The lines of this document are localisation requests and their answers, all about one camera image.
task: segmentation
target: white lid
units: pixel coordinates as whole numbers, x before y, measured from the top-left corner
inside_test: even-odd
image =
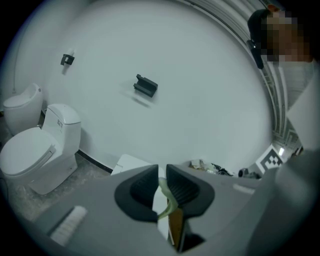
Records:
[[[72,125],[80,123],[80,117],[78,113],[71,107],[65,104],[52,104],[48,106],[53,113],[66,125]]]
[[[4,101],[3,106],[7,109],[21,107],[22,105],[28,103],[30,98],[25,95],[17,95],[8,98]]]
[[[0,169],[8,176],[23,174],[35,167],[55,145],[39,127],[18,133],[0,153]]]

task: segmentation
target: black baseboard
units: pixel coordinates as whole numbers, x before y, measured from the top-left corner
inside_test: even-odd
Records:
[[[41,111],[41,116],[43,116],[45,118],[46,114]],[[102,163],[99,163],[98,161],[92,159],[90,156],[88,156],[86,153],[82,152],[80,149],[77,151],[77,153],[82,156],[84,159],[86,159],[87,161],[89,161],[91,164],[99,167],[100,169],[108,172],[108,173],[112,173],[112,169],[110,169],[109,167],[106,167],[105,165],[103,165]]]

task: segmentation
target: toilet base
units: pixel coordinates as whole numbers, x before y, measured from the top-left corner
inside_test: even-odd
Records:
[[[40,195],[45,195],[64,182],[78,168],[76,157],[72,155],[55,164],[46,174],[30,182],[29,187]]]

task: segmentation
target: toilet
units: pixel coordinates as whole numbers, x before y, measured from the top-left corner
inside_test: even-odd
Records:
[[[42,102],[42,89],[35,83],[30,84],[20,95],[4,101],[4,119],[13,136],[37,126]]]
[[[77,112],[65,104],[49,105],[42,129],[22,131],[4,145],[0,169],[6,179],[47,194],[77,169],[80,137]]]

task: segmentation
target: ear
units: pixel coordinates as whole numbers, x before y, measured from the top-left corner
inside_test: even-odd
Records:
[[[272,13],[275,13],[275,12],[280,11],[280,9],[279,9],[278,7],[276,7],[275,5],[273,5],[273,4],[269,4],[269,5],[267,6],[267,8],[268,8],[268,10],[269,10],[270,12],[272,12]]]

